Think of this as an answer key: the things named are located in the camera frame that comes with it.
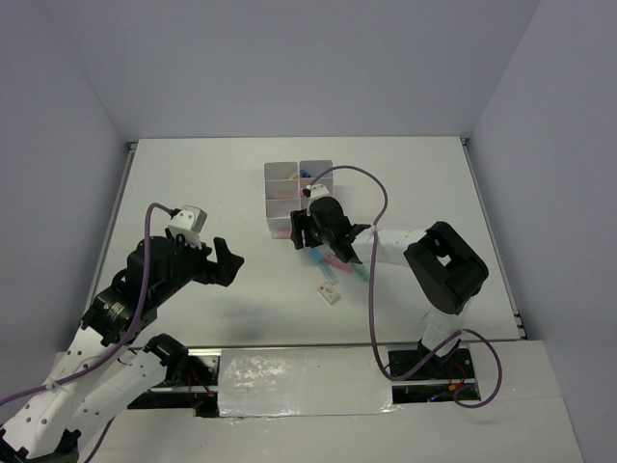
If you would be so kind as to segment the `pink highlighter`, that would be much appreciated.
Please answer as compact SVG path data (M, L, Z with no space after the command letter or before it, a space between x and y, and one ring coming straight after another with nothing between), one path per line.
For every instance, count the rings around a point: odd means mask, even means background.
M277 230L272 231L271 237L273 239L289 239L291 236L291 230Z

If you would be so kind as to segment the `light blue highlighter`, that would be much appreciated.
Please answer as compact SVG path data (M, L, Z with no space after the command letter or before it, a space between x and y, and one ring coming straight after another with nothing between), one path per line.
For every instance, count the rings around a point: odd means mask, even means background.
M321 271L326 281L330 285L336 285L338 283L338 278L331 266L325 261L325 258L321 254L320 250L317 248L310 248L309 255Z

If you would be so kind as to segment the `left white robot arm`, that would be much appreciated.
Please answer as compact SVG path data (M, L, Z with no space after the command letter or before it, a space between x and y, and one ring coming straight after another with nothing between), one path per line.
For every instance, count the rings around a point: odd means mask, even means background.
M83 315L41 392L1 427L4 462L75 462L81 446L147 389L182 382L196 363L167 334L156 335L107 381L105 371L191 282L229 286L244 260L221 237L193 247L183 234L142 240Z

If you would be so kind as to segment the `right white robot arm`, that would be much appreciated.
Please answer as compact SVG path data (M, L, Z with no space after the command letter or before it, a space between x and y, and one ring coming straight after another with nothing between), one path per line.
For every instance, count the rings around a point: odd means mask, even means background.
M345 263L385 263L411 269L432 305L420 338L420 369L441 377L453 364L469 302L489 277L484 260L449 224L425 230L380 230L353 224L338 200L325 196L290 213L290 239L296 249L328 247Z

